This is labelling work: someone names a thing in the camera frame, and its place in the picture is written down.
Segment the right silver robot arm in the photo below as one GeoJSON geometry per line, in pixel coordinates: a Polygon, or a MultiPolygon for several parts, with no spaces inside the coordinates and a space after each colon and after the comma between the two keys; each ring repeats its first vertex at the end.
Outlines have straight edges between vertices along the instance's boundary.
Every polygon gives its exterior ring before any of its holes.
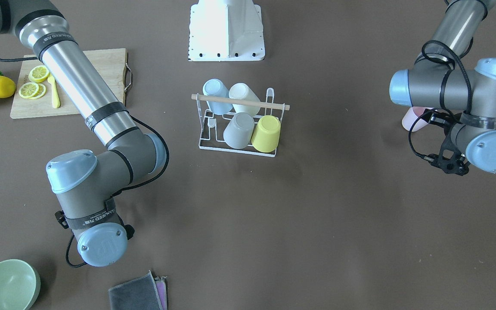
{"type": "Polygon", "coordinates": [[[56,218],[77,239],[83,263],[105,267],[125,253],[134,229],[124,224],[115,196],[159,178],[167,168],[164,139],[130,115],[69,32],[49,0],[0,0],[0,34],[12,34],[46,65],[90,131],[105,146],[59,155],[46,173],[61,210],[56,218]]]}

